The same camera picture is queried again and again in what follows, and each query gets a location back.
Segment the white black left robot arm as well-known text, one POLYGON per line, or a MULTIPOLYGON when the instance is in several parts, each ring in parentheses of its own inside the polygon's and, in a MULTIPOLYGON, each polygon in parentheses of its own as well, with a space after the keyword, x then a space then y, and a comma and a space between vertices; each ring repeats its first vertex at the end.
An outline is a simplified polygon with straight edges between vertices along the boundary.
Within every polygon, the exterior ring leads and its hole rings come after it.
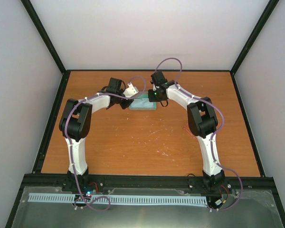
POLYGON ((109 109, 113 105, 120 105, 126 109, 138 94, 132 83, 125 83, 121 79, 110 78, 109 84, 91 97, 83 99, 68 99, 59 122, 59 130, 67 143, 69 167, 67 177, 69 186, 78 191, 90 191, 91 186, 97 189, 97 183, 89 180, 86 162, 85 143, 89 134, 92 114, 109 109))

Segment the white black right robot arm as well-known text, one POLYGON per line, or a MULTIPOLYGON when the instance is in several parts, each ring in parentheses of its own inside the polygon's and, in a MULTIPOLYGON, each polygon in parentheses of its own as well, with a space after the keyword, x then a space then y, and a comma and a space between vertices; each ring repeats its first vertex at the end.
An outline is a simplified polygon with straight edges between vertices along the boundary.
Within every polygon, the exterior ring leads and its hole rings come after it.
POLYGON ((218 119, 211 99, 191 94, 174 80, 168 81, 161 71, 151 75, 151 84, 153 89, 148 90, 150 102, 173 100, 186 109, 189 130, 198 139, 203 158, 204 188, 214 190, 223 183, 225 174, 216 146, 218 119))

